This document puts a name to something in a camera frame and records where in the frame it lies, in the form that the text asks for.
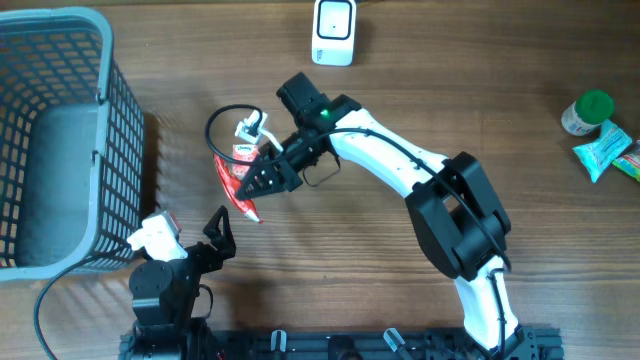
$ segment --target red and white package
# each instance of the red and white package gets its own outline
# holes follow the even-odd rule
[[[258,145],[251,144],[242,144],[242,145],[233,145],[233,158],[241,161],[253,161],[256,156],[260,155],[260,151],[258,150]],[[238,179],[244,179],[244,176],[249,171],[249,166],[247,165],[236,165],[233,164],[231,172]]]

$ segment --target wooden surface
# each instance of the wooden surface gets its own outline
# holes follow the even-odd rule
[[[523,324],[559,327],[567,359],[640,358],[640,184],[615,168],[591,184],[561,128],[562,111],[601,87],[614,121],[640,135],[640,4],[386,1],[358,9],[355,64],[310,59],[312,4],[99,8],[116,58],[148,113],[145,184],[175,211],[181,240],[229,206],[203,140],[230,103],[294,130],[275,96],[305,71],[426,149],[465,150],[483,164],[513,223],[509,300]],[[232,117],[214,140],[230,150]],[[311,176],[332,171],[331,162]],[[238,255],[204,276],[214,329],[383,330],[462,326],[453,282],[421,253],[404,202],[353,164],[318,188],[259,199],[256,225],[232,211]],[[130,270],[64,279],[42,306],[62,359],[110,359],[134,317]],[[43,282],[0,288],[0,358],[42,358],[32,306]],[[205,312],[206,299],[196,313]]]

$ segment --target cable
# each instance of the cable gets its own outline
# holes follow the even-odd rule
[[[502,299],[500,298],[500,290],[498,289],[498,279],[496,279],[496,273],[503,273],[504,269],[498,268],[493,269],[489,272],[489,276],[487,278],[491,281],[491,288],[493,288],[493,292],[496,295],[496,304],[498,306],[498,321],[500,321],[500,357],[498,360],[504,360],[504,347],[506,342],[506,332],[507,332],[507,319],[504,316],[504,308],[502,307]]]
[[[114,250],[111,250],[109,252],[106,253],[102,253],[102,254],[97,254],[97,255],[93,255],[91,257],[88,257],[84,260],[80,260],[77,263],[69,266],[68,268],[60,271],[58,273],[58,275],[54,276],[53,278],[51,278],[51,280],[49,280],[49,282],[47,283],[47,285],[42,289],[42,291],[40,292],[40,295],[38,295],[38,299],[36,300],[36,304],[33,307],[33,327],[36,330],[36,335],[38,336],[38,341],[40,341],[40,345],[42,345],[42,348],[44,349],[44,352],[49,356],[50,359],[52,360],[57,360],[58,358],[53,354],[53,352],[51,351],[51,348],[49,348],[49,345],[47,344],[47,341],[44,339],[44,336],[42,335],[42,329],[40,328],[40,305],[42,304],[42,299],[44,298],[44,296],[47,294],[47,291],[49,291],[49,289],[51,288],[51,286],[53,286],[53,284],[60,280],[61,277],[65,276],[66,274],[70,273],[71,271],[86,265],[88,263],[94,262],[96,260],[105,258],[105,257],[109,257],[112,255],[117,254],[118,252],[124,250],[127,247],[127,245],[122,245]]]
[[[294,148],[292,151],[287,152],[287,149],[284,149],[284,152],[278,154],[275,157],[275,159],[272,159],[272,160],[241,161],[241,160],[236,160],[236,159],[224,154],[223,152],[221,152],[220,149],[218,149],[213,144],[213,141],[211,140],[211,136],[210,136],[211,125],[213,124],[213,121],[218,117],[218,115],[222,114],[225,111],[235,110],[235,109],[252,109],[252,110],[256,110],[256,111],[260,112],[260,118],[258,119],[258,121],[260,121],[262,119],[262,110],[260,108],[258,108],[256,106],[253,106],[253,105],[245,105],[245,104],[234,104],[234,105],[227,105],[227,106],[221,107],[220,109],[216,110],[216,112],[214,112],[209,117],[209,120],[207,121],[207,125],[206,125],[205,130],[204,130],[205,131],[204,136],[205,136],[205,139],[207,141],[207,144],[209,145],[211,150],[213,150],[214,153],[216,153],[218,156],[220,156],[222,159],[224,159],[228,163],[236,164],[236,165],[245,165],[245,166],[269,166],[269,165],[275,165],[275,164],[281,162],[284,159],[288,159],[288,158],[291,158],[291,157],[297,155],[299,152],[307,151],[307,148],[310,145],[313,145],[313,144],[319,142],[320,140],[322,140],[322,139],[324,139],[326,137],[329,137],[330,135],[338,134],[338,133],[347,133],[347,132],[349,132],[349,133],[360,133],[360,134],[365,134],[367,136],[370,135],[370,136],[373,136],[373,137],[377,137],[378,139],[387,142],[389,145],[393,146],[398,151],[403,153],[406,157],[408,157],[409,160],[411,160],[414,163],[416,163],[420,168],[422,168],[429,175],[431,175],[433,177],[433,179],[436,182],[438,182],[438,184],[440,184],[449,193],[449,195],[453,196],[456,199],[456,201],[458,201],[458,203],[460,203],[460,205],[463,207],[463,209],[469,214],[469,216],[471,217],[471,220],[473,220],[473,222],[480,228],[480,231],[482,231],[482,234],[489,240],[489,242],[491,243],[491,247],[496,252],[496,254],[502,259],[502,261],[504,261],[504,264],[507,267],[507,269],[509,271],[511,271],[511,261],[509,261],[509,258],[507,257],[507,254],[505,254],[504,250],[502,250],[500,248],[500,246],[496,242],[496,239],[493,237],[493,235],[491,235],[491,233],[489,232],[487,227],[480,221],[480,219],[478,219],[478,217],[473,213],[473,211],[471,211],[471,208],[469,207],[467,202],[464,201],[462,196],[460,196],[451,187],[451,185],[449,185],[446,181],[444,181],[442,179],[442,177],[440,176],[440,174],[435,172],[432,168],[430,168],[427,164],[425,164],[421,159],[419,159],[417,156],[413,155],[409,150],[405,149],[402,145],[398,144],[396,141],[390,139],[389,137],[387,137],[387,136],[385,136],[383,134],[377,133],[377,132],[375,132],[373,130],[370,130],[370,129],[340,128],[340,129],[334,129],[334,130],[328,131],[326,133],[322,133],[322,134],[320,134],[320,135],[308,140],[305,143],[305,146],[298,146],[298,147]]]

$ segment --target blue packet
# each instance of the blue packet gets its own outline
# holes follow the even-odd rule
[[[631,137],[611,120],[605,120],[600,129],[598,140],[573,148],[582,164],[589,171],[593,183],[598,180],[613,160],[633,142]]]

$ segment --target green packet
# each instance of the green packet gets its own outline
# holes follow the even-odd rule
[[[636,141],[636,145],[631,151],[613,160],[613,165],[640,181],[640,139]]]

